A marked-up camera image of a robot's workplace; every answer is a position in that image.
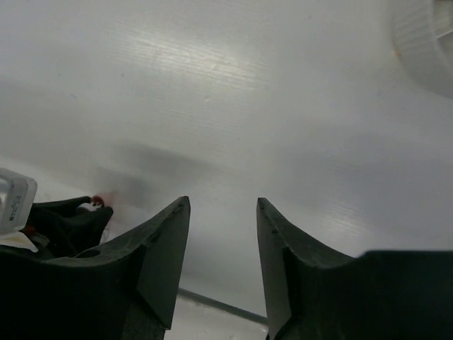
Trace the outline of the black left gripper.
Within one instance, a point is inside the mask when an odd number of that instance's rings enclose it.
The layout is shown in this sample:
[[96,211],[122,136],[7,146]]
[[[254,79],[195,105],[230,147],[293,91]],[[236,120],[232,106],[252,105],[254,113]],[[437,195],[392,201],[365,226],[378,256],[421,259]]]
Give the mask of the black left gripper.
[[112,216],[99,197],[35,203],[22,233],[38,248],[38,259],[74,257],[101,243]]

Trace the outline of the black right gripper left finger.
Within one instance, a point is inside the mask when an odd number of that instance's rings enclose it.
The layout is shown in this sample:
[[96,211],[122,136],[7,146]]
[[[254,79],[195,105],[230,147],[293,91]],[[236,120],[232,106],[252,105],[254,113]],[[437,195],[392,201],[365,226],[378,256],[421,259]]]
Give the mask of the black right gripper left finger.
[[190,224],[182,196],[74,257],[1,248],[2,339],[162,339],[171,328]]

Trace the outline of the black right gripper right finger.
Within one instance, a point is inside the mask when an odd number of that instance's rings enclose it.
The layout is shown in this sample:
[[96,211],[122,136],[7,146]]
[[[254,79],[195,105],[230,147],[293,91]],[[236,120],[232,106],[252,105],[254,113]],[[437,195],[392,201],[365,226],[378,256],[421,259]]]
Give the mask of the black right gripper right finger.
[[451,339],[452,253],[354,258],[256,208],[269,339]]

